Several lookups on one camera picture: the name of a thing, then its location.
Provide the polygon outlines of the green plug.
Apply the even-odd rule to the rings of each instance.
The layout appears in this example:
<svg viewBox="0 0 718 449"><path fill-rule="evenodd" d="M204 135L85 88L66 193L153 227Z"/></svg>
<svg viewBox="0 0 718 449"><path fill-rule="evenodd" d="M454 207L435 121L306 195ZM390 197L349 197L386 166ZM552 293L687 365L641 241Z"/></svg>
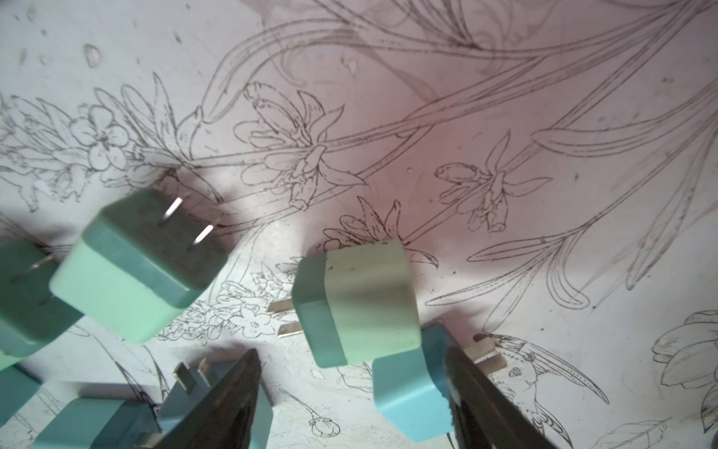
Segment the green plug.
<svg viewBox="0 0 718 449"><path fill-rule="evenodd" d="M180 196L142 189L102 208L50 279L52 295L136 344L213 283L229 252Z"/></svg>
<svg viewBox="0 0 718 449"><path fill-rule="evenodd" d="M269 314L294 312L280 336L305 336L321 369L371 362L422 344L411 264L397 239L301 259L289 299Z"/></svg>
<svg viewBox="0 0 718 449"><path fill-rule="evenodd" d="M56 340L82 314L54 297L59 264L31 241L1 243L1 368L21 362Z"/></svg>

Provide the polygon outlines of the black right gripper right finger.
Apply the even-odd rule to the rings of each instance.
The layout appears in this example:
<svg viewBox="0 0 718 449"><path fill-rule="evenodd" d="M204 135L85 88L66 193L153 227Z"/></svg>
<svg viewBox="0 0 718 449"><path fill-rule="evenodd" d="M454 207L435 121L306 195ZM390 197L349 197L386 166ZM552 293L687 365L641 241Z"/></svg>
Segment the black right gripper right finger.
<svg viewBox="0 0 718 449"><path fill-rule="evenodd" d="M493 354L476 364L462 349L447 350L444 367L458 448L552 448L488 378L507 366Z"/></svg>

